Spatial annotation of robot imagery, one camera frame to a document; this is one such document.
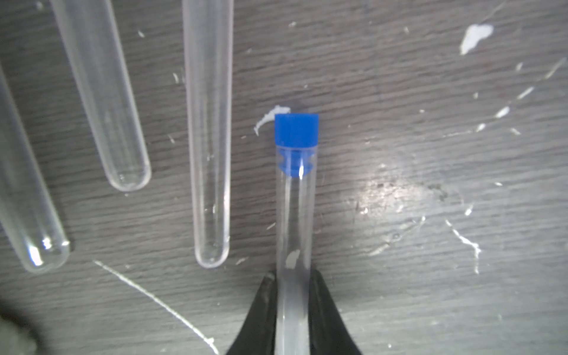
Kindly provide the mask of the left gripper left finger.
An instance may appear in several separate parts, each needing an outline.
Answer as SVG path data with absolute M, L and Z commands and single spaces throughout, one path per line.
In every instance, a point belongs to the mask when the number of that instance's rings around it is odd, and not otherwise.
M 277 323 L 277 278 L 267 272 L 241 330 L 226 355 L 273 355 Z

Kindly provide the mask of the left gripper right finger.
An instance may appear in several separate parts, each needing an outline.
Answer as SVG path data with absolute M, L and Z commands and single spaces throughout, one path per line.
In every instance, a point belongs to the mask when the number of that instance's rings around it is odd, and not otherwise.
M 322 274 L 311 270 L 309 282 L 309 344 L 311 355 L 361 355 L 351 338 Z

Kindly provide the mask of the test tube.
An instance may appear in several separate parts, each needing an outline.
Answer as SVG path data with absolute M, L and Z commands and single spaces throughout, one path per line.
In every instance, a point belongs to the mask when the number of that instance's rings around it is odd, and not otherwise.
M 152 168 L 112 3 L 51 4 L 107 180 L 142 189 Z
M 278 114 L 276 354 L 309 354 L 309 281 L 319 116 Z
M 1 73 L 1 226 L 22 266 L 44 274 L 70 255 L 62 222 Z
M 214 269 L 230 250 L 233 1 L 183 1 L 195 257 Z

